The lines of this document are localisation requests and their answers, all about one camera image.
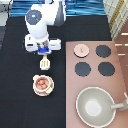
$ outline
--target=white bowl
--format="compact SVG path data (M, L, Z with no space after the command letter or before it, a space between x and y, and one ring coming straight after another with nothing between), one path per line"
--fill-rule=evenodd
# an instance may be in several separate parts
M91 127L106 127L114 119L116 109L111 109L114 100L99 87L88 87L80 92L76 110L81 120Z

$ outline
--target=black tablecloth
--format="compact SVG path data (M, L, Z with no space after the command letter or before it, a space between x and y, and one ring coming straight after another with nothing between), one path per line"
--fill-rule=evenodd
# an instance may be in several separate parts
M66 128L66 41L110 41L107 16L67 17L61 27L48 27L50 38L62 40L62 49L48 58L51 68L41 71L42 56L22 49L27 28L24 17L9 18L0 51L0 128ZM52 94L37 96L34 75L49 75L55 82Z

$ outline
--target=cup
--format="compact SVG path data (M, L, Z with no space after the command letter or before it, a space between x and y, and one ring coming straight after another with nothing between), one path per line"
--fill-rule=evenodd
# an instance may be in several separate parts
M54 89L54 82L51 77L45 76L45 75L35 75L33 77L34 83L33 83L33 89L37 95L40 96L47 96L49 95L53 89ZM44 80L47 87L45 89L42 89L40 85L38 85L38 82L40 80Z

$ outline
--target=white wall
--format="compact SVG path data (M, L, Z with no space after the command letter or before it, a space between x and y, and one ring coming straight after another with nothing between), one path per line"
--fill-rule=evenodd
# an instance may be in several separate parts
M119 13L116 11L118 14L117 17L114 18L114 23L112 24L112 26L110 24L111 36L113 40L117 37L123 24L128 19L128 0L124 0L123 4L121 4L121 1L122 0L104 0L105 11L109 23L112 23L111 19L114 12L117 10L117 7L121 7Z

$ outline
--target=white object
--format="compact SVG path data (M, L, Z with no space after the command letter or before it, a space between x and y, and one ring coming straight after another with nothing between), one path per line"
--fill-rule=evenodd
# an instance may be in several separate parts
M13 4L13 0L0 0L2 2L2 4Z
M47 80L47 81L45 81L47 83L47 86L48 86L46 89L41 90L41 89L37 88L37 81L40 80L40 79ZM33 90L39 96L48 96L54 89L54 82L53 82L52 78L49 77L49 76L35 75L33 77L33 80L34 80Z
M50 40L48 45L50 50L60 50L61 49L61 40Z
M116 109L111 109L114 100L99 87L82 90L76 99L76 110L80 119L93 128L108 126L115 117Z
M50 49L50 52L47 54L51 54L51 50L60 50L61 49L61 40L60 39L54 39L54 40L47 40L49 42L48 48ZM28 52L34 52L38 50L37 43L34 39L34 37L30 34L25 36L25 48Z
M85 105L85 110L90 116L98 116L101 113L101 106L96 100L90 100Z
M119 109L119 111L128 110L128 95L124 93L126 100L119 104L111 105L111 109Z
M40 68L41 70L48 70L50 68L50 61L47 59L47 55L44 55L40 61Z

